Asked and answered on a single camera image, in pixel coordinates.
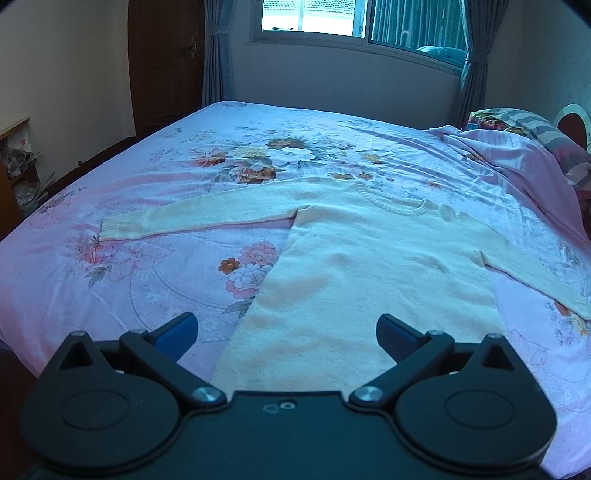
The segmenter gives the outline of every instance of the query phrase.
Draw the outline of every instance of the pink blanket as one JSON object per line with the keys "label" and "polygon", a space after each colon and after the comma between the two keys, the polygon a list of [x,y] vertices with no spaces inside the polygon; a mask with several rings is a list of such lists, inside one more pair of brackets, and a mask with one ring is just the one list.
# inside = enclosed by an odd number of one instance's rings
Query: pink blanket
{"label": "pink blanket", "polygon": [[[475,131],[459,135],[459,143],[450,141],[453,135],[336,113],[210,106],[93,170],[0,244],[0,335],[39,374],[71,330],[116,339],[190,311],[199,319],[199,338],[180,363],[210,380],[248,299],[281,253],[289,220],[135,242],[99,242],[100,223],[208,192],[306,175],[362,179],[397,196],[464,210],[589,298],[591,262],[576,232],[572,189],[557,177],[544,180],[551,194],[533,181],[526,195],[507,173],[511,166],[497,168],[503,152],[523,165],[547,152],[515,145],[504,132]],[[474,151],[485,161],[470,157]],[[536,206],[538,193],[544,200]],[[490,275],[505,334],[558,413],[544,465],[555,476],[578,473],[591,466],[591,323],[503,274]]]}

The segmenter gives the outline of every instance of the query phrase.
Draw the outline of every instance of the colorful pillowcase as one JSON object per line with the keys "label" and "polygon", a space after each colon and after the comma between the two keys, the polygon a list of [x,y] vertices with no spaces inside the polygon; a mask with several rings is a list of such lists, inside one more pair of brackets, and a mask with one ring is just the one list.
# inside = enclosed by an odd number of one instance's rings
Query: colorful pillowcase
{"label": "colorful pillowcase", "polygon": [[558,161],[579,200],[591,199],[591,155],[545,118],[517,108],[472,112],[465,130],[494,129],[523,135],[541,144]]}

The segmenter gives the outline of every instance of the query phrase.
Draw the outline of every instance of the sweater collar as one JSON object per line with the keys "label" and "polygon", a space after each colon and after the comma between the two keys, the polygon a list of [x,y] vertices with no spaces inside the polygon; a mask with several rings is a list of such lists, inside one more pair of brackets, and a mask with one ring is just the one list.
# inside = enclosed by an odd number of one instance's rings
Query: sweater collar
{"label": "sweater collar", "polygon": [[428,210],[432,210],[436,205],[428,199],[415,200],[408,198],[400,198],[389,193],[380,192],[376,189],[368,187],[362,181],[356,181],[355,184],[359,188],[361,195],[367,198],[370,202],[377,205],[384,210],[399,215],[421,215]]}

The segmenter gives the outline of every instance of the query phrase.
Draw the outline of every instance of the floor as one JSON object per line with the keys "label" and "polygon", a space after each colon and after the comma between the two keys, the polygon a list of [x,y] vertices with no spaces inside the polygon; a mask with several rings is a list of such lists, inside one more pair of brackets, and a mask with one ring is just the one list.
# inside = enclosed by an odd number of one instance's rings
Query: floor
{"label": "floor", "polygon": [[17,429],[18,410],[35,377],[18,358],[0,352],[0,457],[3,480],[15,480],[35,462]]}

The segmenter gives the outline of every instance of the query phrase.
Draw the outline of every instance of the white wall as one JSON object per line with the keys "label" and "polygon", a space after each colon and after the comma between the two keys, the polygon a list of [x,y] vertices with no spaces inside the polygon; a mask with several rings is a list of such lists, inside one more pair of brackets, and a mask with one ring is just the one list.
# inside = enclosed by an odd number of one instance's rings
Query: white wall
{"label": "white wall", "polygon": [[16,0],[0,46],[0,125],[31,118],[41,176],[134,135],[126,0]]}
{"label": "white wall", "polygon": [[515,103],[516,77],[523,45],[524,1],[531,0],[509,0],[488,56],[485,108],[511,107]]}
{"label": "white wall", "polygon": [[516,105],[554,120],[578,103],[591,113],[591,29],[561,0],[524,0]]}
{"label": "white wall", "polygon": [[251,0],[229,27],[236,99],[348,113],[428,128],[447,122],[458,76],[341,48],[248,44]]}

